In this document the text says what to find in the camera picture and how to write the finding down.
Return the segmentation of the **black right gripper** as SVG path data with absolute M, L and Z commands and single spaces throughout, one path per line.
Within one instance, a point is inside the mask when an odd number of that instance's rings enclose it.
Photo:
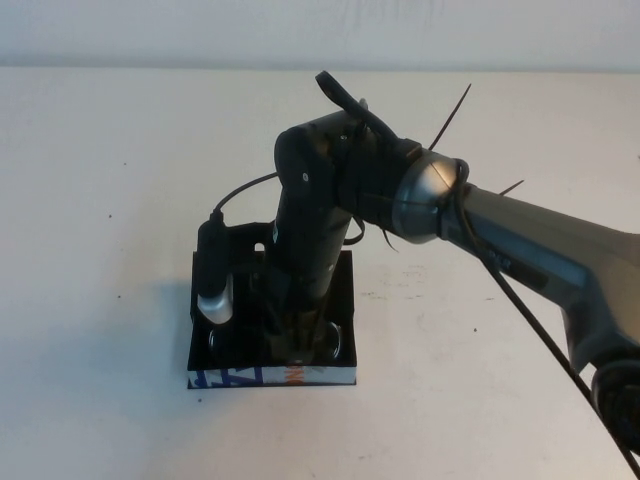
M 311 362 L 320 338 L 326 298 L 350 221 L 323 225 L 274 221 L 265 254 L 264 296 L 272 353 L 288 362 Z

